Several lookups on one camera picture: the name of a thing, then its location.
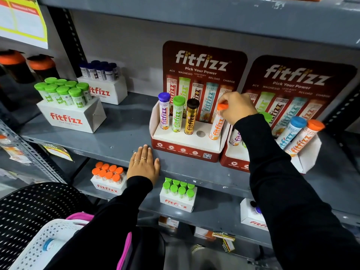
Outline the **person's right forearm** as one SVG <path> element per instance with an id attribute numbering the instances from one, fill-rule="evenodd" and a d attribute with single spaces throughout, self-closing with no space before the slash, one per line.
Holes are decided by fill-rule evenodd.
<path id="1" fill-rule="evenodd" d="M 360 270 L 360 244 L 272 138 L 263 115 L 235 118 L 250 157 L 250 189 L 283 270 Z"/>

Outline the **orange-capped white tablet tube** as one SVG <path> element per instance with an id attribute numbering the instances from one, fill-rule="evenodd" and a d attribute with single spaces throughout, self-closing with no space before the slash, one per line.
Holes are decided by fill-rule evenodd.
<path id="1" fill-rule="evenodd" d="M 211 140 L 217 140 L 225 123 L 225 118 L 222 115 L 222 111 L 228 109 L 228 103 L 219 103 L 217 109 L 214 112 L 214 121 L 209 133 L 209 138 Z"/>
<path id="2" fill-rule="evenodd" d="M 297 155 L 319 131 L 325 128 L 325 124 L 315 119 L 307 121 L 307 125 L 299 131 L 297 136 L 285 148 L 285 152 L 291 157 Z"/>

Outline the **person's left forearm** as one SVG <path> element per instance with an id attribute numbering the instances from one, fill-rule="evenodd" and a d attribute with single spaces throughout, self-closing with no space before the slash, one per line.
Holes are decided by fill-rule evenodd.
<path id="1" fill-rule="evenodd" d="M 116 270 L 126 237 L 136 226 L 139 206 L 152 189 L 144 176 L 128 178 L 124 192 L 72 236 L 44 270 Z"/>

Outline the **grey metal shelf rack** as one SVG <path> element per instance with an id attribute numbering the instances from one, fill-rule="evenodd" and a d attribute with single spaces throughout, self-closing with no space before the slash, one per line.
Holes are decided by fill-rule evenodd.
<path id="1" fill-rule="evenodd" d="M 70 12 L 85 56 L 109 58 L 123 64 L 128 78 L 128 97 L 120 105 L 104 104 L 107 118 L 94 134 L 79 138 L 94 142 L 76 145 L 67 140 L 74 130 L 50 126 L 42 114 L 22 128 L 33 143 L 51 141 L 71 152 L 90 158 L 128 164 L 137 145 L 150 144 L 149 121 L 155 94 L 162 88 L 162 46 L 165 41 L 234 49 L 244 52 L 247 65 L 240 73 L 239 89 L 245 85 L 255 60 L 278 56 L 351 65 L 357 69 L 340 94 L 325 108 L 325 119 L 360 85 L 360 0 L 38 0 L 54 12 Z M 322 145 L 315 165 L 305 179 L 334 209 L 342 223 L 360 226 L 360 175 L 346 153 L 330 136 L 320 133 Z M 235 202 L 230 198 L 251 197 L 249 173 L 223 167 L 219 162 L 156 151 L 163 174 L 195 180 L 221 202 L 215 210 L 190 217 L 174 216 L 193 225 L 222 228 L 257 245 L 270 248 L 266 231 L 240 224 Z"/>

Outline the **red and white display box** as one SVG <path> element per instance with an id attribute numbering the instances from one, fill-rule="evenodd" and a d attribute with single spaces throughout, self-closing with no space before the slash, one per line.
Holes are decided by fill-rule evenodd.
<path id="1" fill-rule="evenodd" d="M 276 140 L 292 117 L 317 119 L 357 72 L 348 64 L 263 55 L 254 61 L 243 92 L 258 112 L 273 116 L 268 125 Z M 315 165 L 321 145 L 317 133 L 291 157 L 300 173 L 306 174 Z"/>
<path id="2" fill-rule="evenodd" d="M 214 121 L 218 99 L 236 91 L 248 58 L 242 51 L 220 49 L 177 41 L 163 45 L 163 92 L 170 94 L 169 129 L 160 128 L 159 99 L 152 109 L 149 122 L 154 149 L 217 162 L 230 130 L 225 121 L 220 137 L 211 140 L 209 133 Z M 180 132 L 173 132 L 173 98 L 182 95 L 185 105 Z M 184 132 L 189 99 L 200 102 L 192 135 Z"/>

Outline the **orange-lidded black shaker bottle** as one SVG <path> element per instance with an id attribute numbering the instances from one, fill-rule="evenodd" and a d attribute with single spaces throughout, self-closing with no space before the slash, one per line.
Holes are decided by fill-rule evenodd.
<path id="1" fill-rule="evenodd" d="M 29 67 L 38 75 L 41 81 L 46 78 L 60 78 L 56 63 L 50 56 L 39 54 L 27 58 Z"/>
<path id="2" fill-rule="evenodd" d="M 26 59 L 20 52 L 12 49 L 0 51 L 0 64 L 17 83 L 30 84 L 35 82 Z"/>

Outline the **person's left hand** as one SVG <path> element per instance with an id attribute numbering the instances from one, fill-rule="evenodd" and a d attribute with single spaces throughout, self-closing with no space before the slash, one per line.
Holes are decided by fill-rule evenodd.
<path id="1" fill-rule="evenodd" d="M 147 162 L 146 163 L 140 163 L 140 153 L 141 153 L 142 146 L 138 148 L 138 150 L 134 153 L 136 153 L 134 165 L 131 169 L 128 169 L 127 172 L 127 178 L 130 179 L 134 176 L 143 176 L 148 178 L 153 186 L 158 181 L 158 177 L 154 177 L 154 161 L 155 158 L 153 157 L 152 149 L 148 146 L 148 156 L 147 156 Z"/>

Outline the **blue-capped tablet tube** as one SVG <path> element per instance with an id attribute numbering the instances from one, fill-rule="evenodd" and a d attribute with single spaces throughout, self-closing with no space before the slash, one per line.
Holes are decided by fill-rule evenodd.
<path id="1" fill-rule="evenodd" d="M 66 241 L 62 239 L 50 238 L 43 244 L 43 252 L 56 254 L 65 244 Z"/>
<path id="2" fill-rule="evenodd" d="M 306 125 L 307 120 L 303 117 L 294 116 L 290 119 L 289 124 L 284 131 L 276 139 L 276 143 L 282 150 L 295 138 L 295 136 L 301 131 Z"/>

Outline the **yellow shelf label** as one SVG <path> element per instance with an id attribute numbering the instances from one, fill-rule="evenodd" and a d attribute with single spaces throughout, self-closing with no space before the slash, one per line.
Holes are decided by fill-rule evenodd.
<path id="1" fill-rule="evenodd" d="M 50 154 L 74 162 L 67 149 L 55 144 L 40 144 L 40 145 Z"/>

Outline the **white perforated basket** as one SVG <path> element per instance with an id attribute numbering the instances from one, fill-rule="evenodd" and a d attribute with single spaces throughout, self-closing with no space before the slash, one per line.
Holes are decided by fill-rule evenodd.
<path id="1" fill-rule="evenodd" d="M 68 242 L 88 222 L 54 219 L 44 225 L 29 242 L 8 270 L 44 270 L 56 254 L 43 252 L 44 243 L 50 238 Z"/>

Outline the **group of orange-capped tubes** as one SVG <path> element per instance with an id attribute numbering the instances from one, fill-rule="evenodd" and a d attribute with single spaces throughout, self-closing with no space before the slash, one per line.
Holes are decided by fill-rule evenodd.
<path id="1" fill-rule="evenodd" d="M 123 167 L 104 162 L 95 163 L 91 173 L 91 181 L 102 184 L 120 185 L 127 178 Z"/>

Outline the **small white carton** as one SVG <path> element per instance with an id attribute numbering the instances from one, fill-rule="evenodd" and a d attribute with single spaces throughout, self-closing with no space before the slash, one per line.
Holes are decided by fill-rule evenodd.
<path id="1" fill-rule="evenodd" d="M 179 221 L 171 219 L 169 217 L 160 216 L 158 219 L 158 225 L 161 227 L 166 227 L 170 230 L 177 230 L 179 226 Z"/>

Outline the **person's right hand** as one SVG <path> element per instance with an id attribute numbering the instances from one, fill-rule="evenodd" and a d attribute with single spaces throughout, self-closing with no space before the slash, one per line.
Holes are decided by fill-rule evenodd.
<path id="1" fill-rule="evenodd" d="M 237 91 L 224 93 L 218 99 L 218 104 L 225 103 L 228 104 L 228 108 L 222 110 L 221 115 L 232 126 L 240 119 L 258 113 L 247 93 L 240 94 Z"/>

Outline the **group of green-capped tubes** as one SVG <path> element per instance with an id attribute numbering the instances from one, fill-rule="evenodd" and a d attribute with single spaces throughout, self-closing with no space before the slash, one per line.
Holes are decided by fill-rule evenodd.
<path id="1" fill-rule="evenodd" d="M 182 202 L 193 202 L 196 199 L 197 187 L 194 184 L 166 177 L 160 196 Z"/>
<path id="2" fill-rule="evenodd" d="M 33 85 L 43 102 L 61 108 L 84 108 L 93 99 L 90 85 L 63 78 L 47 77 Z"/>

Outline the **orange and white packet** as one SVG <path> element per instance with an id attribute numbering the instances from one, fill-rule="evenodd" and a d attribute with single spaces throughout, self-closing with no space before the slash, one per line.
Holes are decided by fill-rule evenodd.
<path id="1" fill-rule="evenodd" d="M 215 241 L 217 238 L 215 236 L 213 236 L 213 231 L 211 230 L 207 230 L 207 229 L 203 229 L 201 227 L 195 227 L 194 230 L 194 237 L 206 240 L 206 241 L 210 241 L 213 242 Z"/>

